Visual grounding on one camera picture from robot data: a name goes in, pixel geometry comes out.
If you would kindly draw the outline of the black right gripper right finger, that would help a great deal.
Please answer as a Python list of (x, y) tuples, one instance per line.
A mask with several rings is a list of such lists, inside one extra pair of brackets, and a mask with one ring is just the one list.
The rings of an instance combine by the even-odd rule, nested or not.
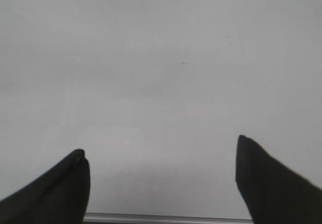
[(240, 135), (235, 181), (253, 223), (321, 223), (321, 189)]

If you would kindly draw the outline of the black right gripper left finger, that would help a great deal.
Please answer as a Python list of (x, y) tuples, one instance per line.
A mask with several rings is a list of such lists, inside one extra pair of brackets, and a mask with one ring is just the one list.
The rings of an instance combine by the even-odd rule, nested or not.
[(90, 165), (83, 149), (1, 200), (1, 223), (82, 223), (89, 202)]

